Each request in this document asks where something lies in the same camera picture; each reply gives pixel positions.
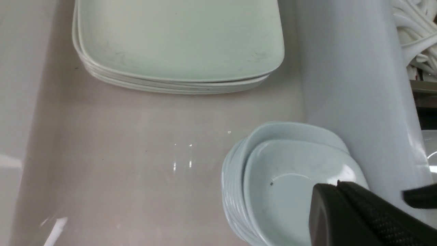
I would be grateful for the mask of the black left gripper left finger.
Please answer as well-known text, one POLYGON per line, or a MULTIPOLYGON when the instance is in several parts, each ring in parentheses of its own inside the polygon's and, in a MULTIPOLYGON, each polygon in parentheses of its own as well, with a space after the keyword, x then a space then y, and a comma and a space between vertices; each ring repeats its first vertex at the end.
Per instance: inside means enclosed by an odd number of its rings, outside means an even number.
POLYGON ((312 246, 435 246, 436 229, 346 181, 315 184, 309 214, 312 246))

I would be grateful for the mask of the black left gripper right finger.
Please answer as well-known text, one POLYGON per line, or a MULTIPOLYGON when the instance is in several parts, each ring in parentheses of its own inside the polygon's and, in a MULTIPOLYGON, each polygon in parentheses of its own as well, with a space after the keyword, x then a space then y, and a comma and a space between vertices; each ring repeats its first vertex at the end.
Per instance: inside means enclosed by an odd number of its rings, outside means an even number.
POLYGON ((402 191, 404 202, 417 209, 437 208, 437 184, 402 191))

